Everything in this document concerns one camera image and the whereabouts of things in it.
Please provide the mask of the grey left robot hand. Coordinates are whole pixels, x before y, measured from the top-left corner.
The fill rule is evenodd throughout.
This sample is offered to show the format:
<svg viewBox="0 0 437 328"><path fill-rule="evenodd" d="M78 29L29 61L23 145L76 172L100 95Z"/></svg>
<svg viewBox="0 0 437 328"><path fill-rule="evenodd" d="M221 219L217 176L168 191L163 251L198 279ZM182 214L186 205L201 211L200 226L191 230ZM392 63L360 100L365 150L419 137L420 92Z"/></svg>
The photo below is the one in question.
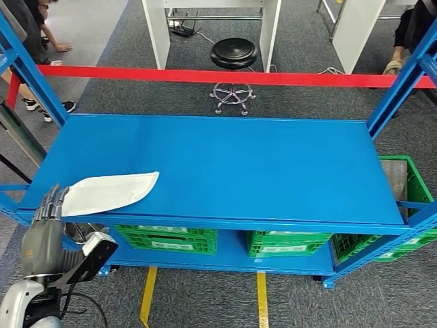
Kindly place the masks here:
<svg viewBox="0 0 437 328"><path fill-rule="evenodd" d="M56 275L63 258L62 207L69 187L51 187L35 210L22 241L22 268L25 277Z"/></svg>

